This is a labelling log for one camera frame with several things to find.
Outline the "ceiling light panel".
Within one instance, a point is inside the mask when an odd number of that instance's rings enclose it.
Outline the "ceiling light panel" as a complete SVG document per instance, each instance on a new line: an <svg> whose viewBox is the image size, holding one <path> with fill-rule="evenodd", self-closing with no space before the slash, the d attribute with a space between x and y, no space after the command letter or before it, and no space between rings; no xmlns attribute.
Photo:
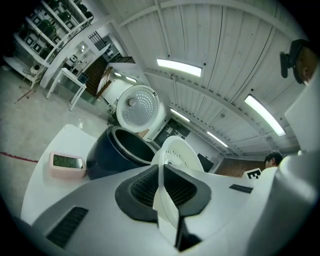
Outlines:
<svg viewBox="0 0 320 256"><path fill-rule="evenodd" d="M251 94L249 94L244 102L250 106L254 111L256 111L273 129L273 131L282 137L286 134L283 127L278 123L278 121L270 114L270 112Z"/></svg>
<svg viewBox="0 0 320 256"><path fill-rule="evenodd" d="M173 113L175 116L181 118L182 120L186 121L186 122L190 122L190 119L187 118L186 116L184 116L183 114L179 113L178 111L176 111L175 109L171 108L170 109L171 113Z"/></svg>
<svg viewBox="0 0 320 256"><path fill-rule="evenodd" d="M229 146L224 143L222 140L220 140L218 137L216 137L215 135L213 135L211 132L207 131L206 132L207 135L209 135L210 137L212 137L214 140L216 140L217 142L219 142L221 145L223 145L224 147L228 148Z"/></svg>
<svg viewBox="0 0 320 256"><path fill-rule="evenodd" d="M157 64L163 68L181 71L196 77L201 77L201 74L202 74L201 67L193 66L193 65L178 62L178 61L161 59L161 58L158 58L156 61L157 61Z"/></svg>

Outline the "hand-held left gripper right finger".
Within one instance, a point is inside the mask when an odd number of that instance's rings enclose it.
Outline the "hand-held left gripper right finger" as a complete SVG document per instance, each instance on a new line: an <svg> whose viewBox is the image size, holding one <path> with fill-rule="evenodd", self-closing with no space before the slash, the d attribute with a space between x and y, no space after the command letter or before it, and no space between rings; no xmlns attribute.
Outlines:
<svg viewBox="0 0 320 256"><path fill-rule="evenodd" d="M230 177L179 166L163 166L163 186L177 209L175 247L189 249L221 229L253 193L252 179Z"/></svg>

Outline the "dark pot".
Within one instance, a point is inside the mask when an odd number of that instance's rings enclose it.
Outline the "dark pot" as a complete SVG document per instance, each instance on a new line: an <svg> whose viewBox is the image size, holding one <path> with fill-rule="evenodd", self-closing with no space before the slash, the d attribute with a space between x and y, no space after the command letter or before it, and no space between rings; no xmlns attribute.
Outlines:
<svg viewBox="0 0 320 256"><path fill-rule="evenodd" d="M110 136L119 152L138 166L150 165L156 151L141 137L120 126L111 129Z"/></svg>

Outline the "white shelf rack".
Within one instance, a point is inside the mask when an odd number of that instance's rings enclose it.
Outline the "white shelf rack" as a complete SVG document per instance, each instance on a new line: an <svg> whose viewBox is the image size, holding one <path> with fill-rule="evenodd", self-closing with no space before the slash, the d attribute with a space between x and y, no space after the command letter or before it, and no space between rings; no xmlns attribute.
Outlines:
<svg viewBox="0 0 320 256"><path fill-rule="evenodd" d="M40 0L15 29L4 50L7 64L49 67L58 53L82 30L94 15L83 0Z"/></svg>

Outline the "round perforated steamer plate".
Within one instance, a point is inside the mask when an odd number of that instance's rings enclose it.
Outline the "round perforated steamer plate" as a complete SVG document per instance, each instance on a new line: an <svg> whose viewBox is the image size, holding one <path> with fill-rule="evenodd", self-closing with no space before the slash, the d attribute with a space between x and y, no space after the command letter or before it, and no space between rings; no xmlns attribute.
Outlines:
<svg viewBox="0 0 320 256"><path fill-rule="evenodd" d="M178 136L170 136L165 140L151 161L152 165L172 164L194 171L203 172L202 164L192 147ZM168 193L161 196L157 189L153 207L157 211L158 228L165 239L171 244L176 243L179 212Z"/></svg>

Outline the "pink digital clock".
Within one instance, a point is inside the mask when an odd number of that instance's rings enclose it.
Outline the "pink digital clock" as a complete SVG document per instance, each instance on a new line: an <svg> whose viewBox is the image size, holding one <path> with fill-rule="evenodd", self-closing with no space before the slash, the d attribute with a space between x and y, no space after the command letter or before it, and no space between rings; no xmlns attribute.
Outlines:
<svg viewBox="0 0 320 256"><path fill-rule="evenodd" d="M85 177L87 167L80 156L54 152L49 154L50 177L60 180L81 180Z"/></svg>

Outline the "dark staircase with railing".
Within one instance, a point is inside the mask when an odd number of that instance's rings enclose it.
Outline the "dark staircase with railing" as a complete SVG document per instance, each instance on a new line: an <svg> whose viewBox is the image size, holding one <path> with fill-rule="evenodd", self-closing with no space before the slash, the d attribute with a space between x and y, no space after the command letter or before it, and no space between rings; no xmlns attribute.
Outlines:
<svg viewBox="0 0 320 256"><path fill-rule="evenodd" d="M90 95L95 97L101 90L99 84L103 76L105 76L109 63L134 64L135 61L131 56L123 56L108 35L101 37L98 32L95 31L90 34L88 38L99 51L102 51L102 54L100 54L92 64L89 64L84 71L88 76L86 90Z"/></svg>

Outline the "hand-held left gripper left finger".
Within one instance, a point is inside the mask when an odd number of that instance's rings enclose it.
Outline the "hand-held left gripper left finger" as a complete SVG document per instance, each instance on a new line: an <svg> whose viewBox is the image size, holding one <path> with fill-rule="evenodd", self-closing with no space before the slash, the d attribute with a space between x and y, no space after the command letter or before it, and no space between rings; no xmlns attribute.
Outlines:
<svg viewBox="0 0 320 256"><path fill-rule="evenodd" d="M45 210L33 227L68 256L173 256L153 198L158 166L91 180Z"/></svg>

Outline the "navy rice cooker white lid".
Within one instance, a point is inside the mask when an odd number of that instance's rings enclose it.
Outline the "navy rice cooker white lid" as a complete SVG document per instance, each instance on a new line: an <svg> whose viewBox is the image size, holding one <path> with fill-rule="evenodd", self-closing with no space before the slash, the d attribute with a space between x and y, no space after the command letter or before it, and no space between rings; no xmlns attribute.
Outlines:
<svg viewBox="0 0 320 256"><path fill-rule="evenodd" d="M130 161L119 152L110 136L111 129L122 127L138 135L151 127L157 118L159 109L159 97L147 85L134 85L121 94L115 113L119 125L108 127L99 136L87 155L86 169L90 180L143 167Z"/></svg>

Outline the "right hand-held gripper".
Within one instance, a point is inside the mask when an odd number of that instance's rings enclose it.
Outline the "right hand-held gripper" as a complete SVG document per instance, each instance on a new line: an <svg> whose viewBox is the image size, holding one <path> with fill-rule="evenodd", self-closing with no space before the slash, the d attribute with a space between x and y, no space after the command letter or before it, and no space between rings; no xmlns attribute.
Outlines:
<svg viewBox="0 0 320 256"><path fill-rule="evenodd" d="M242 175L242 179L250 179L250 180L257 180L261 175L261 170L259 168L255 168L252 170L244 171Z"/></svg>

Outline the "group of dark helmets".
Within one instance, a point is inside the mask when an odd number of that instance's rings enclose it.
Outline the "group of dark helmets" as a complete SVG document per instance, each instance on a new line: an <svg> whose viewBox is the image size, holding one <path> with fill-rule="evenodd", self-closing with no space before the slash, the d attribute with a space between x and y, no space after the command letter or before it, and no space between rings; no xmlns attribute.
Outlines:
<svg viewBox="0 0 320 256"><path fill-rule="evenodd" d="M55 57L93 19L82 0L40 0L25 17L17 36L45 60Z"/></svg>

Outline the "white side table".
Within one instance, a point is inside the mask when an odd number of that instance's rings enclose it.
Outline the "white side table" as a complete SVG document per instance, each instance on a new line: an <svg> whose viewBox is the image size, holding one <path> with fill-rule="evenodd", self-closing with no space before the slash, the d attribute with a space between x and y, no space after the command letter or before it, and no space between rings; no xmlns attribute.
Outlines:
<svg viewBox="0 0 320 256"><path fill-rule="evenodd" d="M49 91L46 95L46 99L48 99L51 96L51 93L54 91L59 79L61 76L65 76L66 78L68 78L69 80L71 80L72 82L74 82L76 85L79 86L78 91L75 93L74 97L72 98L71 102L70 102L70 108L69 110L72 111L77 103L77 101L80 99L81 95L83 94L83 92L86 90L87 86L85 83L81 83L77 76L75 76L71 71L69 71L67 68L62 68L58 75L56 76L56 78L54 79L52 85L49 88Z"/></svg>

